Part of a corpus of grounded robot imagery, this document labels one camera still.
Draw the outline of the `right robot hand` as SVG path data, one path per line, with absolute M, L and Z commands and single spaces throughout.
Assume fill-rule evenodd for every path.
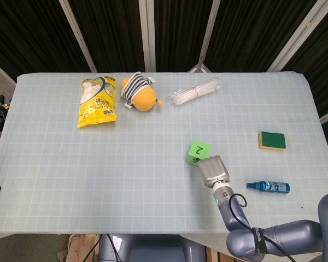
M 201 178 L 206 187 L 214 190 L 221 187 L 232 188 L 229 172 L 220 156 L 198 160 L 196 164 L 192 167 L 192 175 Z

